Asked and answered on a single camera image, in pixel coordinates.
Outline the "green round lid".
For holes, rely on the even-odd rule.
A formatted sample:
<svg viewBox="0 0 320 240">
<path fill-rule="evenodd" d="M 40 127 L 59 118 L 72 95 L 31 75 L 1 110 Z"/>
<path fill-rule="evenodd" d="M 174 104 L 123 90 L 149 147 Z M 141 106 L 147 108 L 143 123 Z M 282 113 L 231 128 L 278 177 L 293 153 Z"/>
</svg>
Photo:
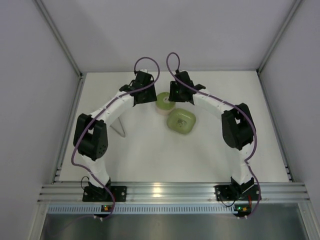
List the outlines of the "green round lid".
<svg viewBox="0 0 320 240">
<path fill-rule="evenodd" d="M 160 110 L 171 110 L 175 107 L 175 102 L 169 101 L 169 92 L 161 92 L 157 95 L 157 101 L 155 102 L 155 105 Z"/>
</svg>

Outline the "round metal tin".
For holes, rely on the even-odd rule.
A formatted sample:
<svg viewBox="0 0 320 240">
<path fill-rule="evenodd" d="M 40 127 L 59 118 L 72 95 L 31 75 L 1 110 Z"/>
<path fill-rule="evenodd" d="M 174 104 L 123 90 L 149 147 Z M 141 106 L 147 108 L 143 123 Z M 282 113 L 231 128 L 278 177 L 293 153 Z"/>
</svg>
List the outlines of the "round metal tin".
<svg viewBox="0 0 320 240">
<path fill-rule="evenodd" d="M 170 109 L 162 109 L 156 106 L 156 112 L 162 116 L 168 116 L 174 109 L 175 107 L 172 107 Z"/>
</svg>

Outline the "silver metal tongs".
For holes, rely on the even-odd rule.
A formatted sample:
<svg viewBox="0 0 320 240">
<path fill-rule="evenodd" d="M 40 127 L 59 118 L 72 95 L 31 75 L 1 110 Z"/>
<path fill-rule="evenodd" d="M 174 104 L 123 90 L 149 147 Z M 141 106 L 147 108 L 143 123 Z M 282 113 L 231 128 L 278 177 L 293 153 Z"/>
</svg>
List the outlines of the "silver metal tongs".
<svg viewBox="0 0 320 240">
<path fill-rule="evenodd" d="M 110 127 L 122 138 L 126 137 L 126 131 L 124 128 L 124 125 L 120 119 L 120 117 L 118 117 L 111 125 Z"/>
</svg>

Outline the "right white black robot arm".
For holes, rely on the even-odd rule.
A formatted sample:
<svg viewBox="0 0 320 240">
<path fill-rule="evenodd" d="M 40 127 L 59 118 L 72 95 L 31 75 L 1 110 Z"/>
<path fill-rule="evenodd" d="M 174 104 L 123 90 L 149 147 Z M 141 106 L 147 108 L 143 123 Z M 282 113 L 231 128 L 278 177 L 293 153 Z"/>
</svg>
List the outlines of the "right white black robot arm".
<svg viewBox="0 0 320 240">
<path fill-rule="evenodd" d="M 231 177 L 229 190 L 234 198 L 240 198 L 254 186 L 254 177 L 248 165 L 257 148 L 256 128 L 245 103 L 233 105 L 218 97 L 213 97 L 206 87 L 191 80 L 187 71 L 175 71 L 174 81 L 170 82 L 169 101 L 191 103 L 214 115 L 221 122 L 222 138 L 233 150 L 228 157 Z"/>
</svg>

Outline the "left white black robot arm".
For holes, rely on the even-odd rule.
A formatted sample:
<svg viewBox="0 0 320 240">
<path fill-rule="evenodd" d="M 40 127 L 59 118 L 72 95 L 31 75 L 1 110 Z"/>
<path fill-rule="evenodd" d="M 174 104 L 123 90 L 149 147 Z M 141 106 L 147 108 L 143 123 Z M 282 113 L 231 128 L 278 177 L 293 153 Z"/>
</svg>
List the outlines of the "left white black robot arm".
<svg viewBox="0 0 320 240">
<path fill-rule="evenodd" d="M 135 105 L 157 101 L 155 83 L 159 78 L 142 70 L 134 75 L 135 78 L 120 87 L 105 105 L 77 118 L 71 164 L 89 174 L 88 186 L 83 193 L 85 202 L 112 202 L 115 199 L 111 192 L 111 178 L 102 159 L 109 145 L 108 127 Z"/>
</svg>

